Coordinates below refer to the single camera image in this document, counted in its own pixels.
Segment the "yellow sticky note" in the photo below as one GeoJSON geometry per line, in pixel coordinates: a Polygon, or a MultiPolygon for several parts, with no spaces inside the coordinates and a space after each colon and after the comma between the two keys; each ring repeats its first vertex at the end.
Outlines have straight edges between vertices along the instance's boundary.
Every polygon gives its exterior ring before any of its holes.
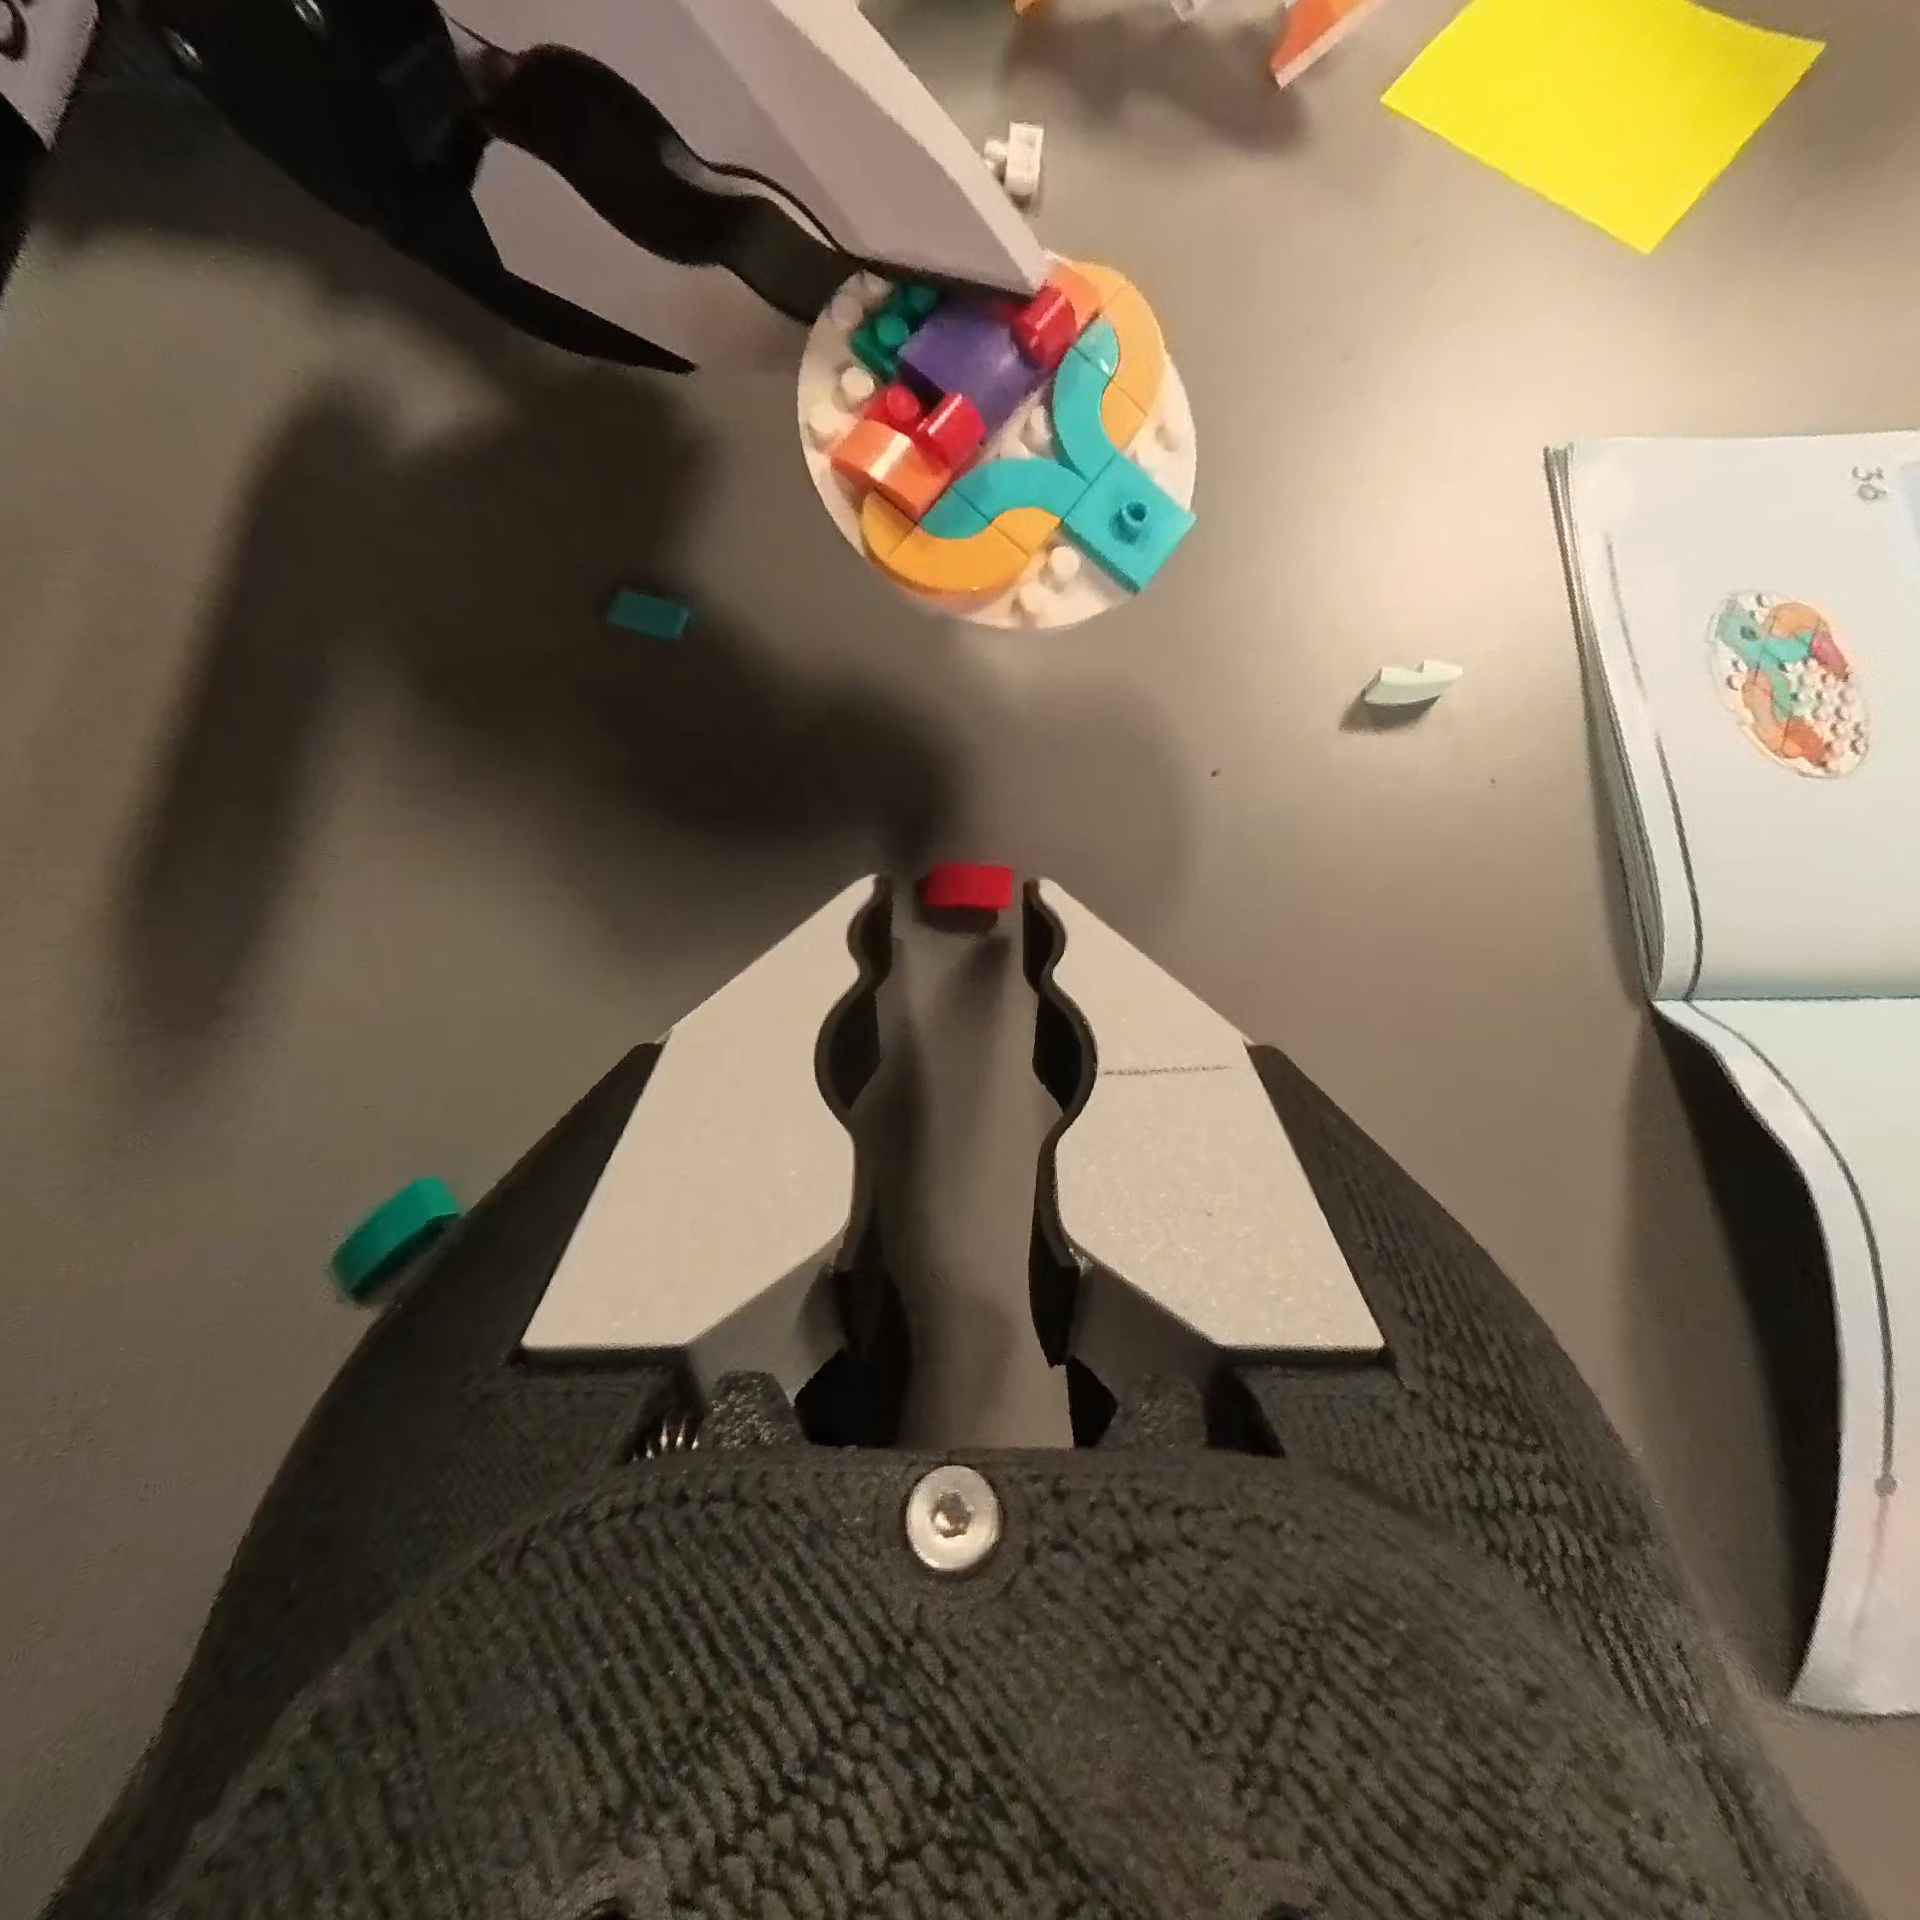
{"type": "Polygon", "coordinates": [[[1381,105],[1648,256],[1825,48],[1691,3],[1473,3],[1381,105]]]}

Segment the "pale green lego piece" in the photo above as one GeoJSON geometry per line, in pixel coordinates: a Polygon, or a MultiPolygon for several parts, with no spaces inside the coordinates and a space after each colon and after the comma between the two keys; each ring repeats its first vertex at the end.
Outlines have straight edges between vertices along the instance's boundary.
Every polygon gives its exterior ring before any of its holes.
{"type": "Polygon", "coordinates": [[[1357,720],[1369,732],[1408,729],[1464,677],[1455,661],[1386,662],[1360,693],[1357,720]]]}

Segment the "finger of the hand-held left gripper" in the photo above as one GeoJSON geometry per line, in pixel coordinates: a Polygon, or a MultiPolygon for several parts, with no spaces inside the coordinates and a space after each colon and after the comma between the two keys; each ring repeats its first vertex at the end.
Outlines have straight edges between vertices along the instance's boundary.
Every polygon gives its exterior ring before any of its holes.
{"type": "Polygon", "coordinates": [[[631,76],[717,175],[802,212],[879,271],[1033,295],[1045,247],[857,4],[644,3],[631,76]]]}
{"type": "Polygon", "coordinates": [[[482,118],[474,200],[500,262],[639,341],[787,345],[857,270],[588,55],[520,55],[482,118]]]}

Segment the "lego instruction booklet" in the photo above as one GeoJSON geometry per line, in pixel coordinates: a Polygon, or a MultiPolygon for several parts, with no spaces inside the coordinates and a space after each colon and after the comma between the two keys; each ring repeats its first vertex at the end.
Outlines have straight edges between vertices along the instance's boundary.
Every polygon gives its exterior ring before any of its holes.
{"type": "Polygon", "coordinates": [[[1914,429],[1543,455],[1650,1009],[1808,1197],[1835,1469],[1797,1705],[1917,1700],[1914,429]]]}

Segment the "white lego unicorn build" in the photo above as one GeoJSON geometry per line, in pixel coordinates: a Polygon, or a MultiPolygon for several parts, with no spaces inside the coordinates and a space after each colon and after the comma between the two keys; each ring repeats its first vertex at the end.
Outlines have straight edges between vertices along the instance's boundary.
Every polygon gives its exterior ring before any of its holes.
{"type": "Polygon", "coordinates": [[[1276,89],[1296,83],[1378,8],[1381,3],[1285,3],[1266,52],[1266,73],[1276,89]]]}

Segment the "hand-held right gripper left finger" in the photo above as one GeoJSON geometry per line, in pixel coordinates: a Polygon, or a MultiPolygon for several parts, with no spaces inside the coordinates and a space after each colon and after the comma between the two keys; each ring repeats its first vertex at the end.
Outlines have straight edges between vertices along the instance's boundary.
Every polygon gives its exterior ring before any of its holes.
{"type": "Polygon", "coordinates": [[[832,895],[664,1035],[520,1348],[828,1365],[872,1212],[852,1105],[881,1062],[889,881],[832,895]]]}

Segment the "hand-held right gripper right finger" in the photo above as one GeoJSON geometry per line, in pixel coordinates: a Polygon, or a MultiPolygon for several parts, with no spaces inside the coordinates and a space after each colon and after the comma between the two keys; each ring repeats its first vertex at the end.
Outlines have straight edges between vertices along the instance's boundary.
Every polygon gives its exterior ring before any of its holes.
{"type": "Polygon", "coordinates": [[[1056,879],[1024,884],[1024,976],[1031,1064],[1056,1110],[1028,1251],[1045,1358],[1381,1358],[1381,1325],[1236,1024],[1056,879]]]}

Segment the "round colourful lego build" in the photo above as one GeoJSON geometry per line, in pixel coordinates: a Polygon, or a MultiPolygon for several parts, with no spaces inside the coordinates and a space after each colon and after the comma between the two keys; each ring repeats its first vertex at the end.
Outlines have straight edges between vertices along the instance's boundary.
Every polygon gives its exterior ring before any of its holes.
{"type": "Polygon", "coordinates": [[[808,472],[927,611],[1056,630],[1116,611],[1193,532],[1193,411],[1121,271],[1055,256],[1036,295],[855,275],[811,325],[808,472]]]}

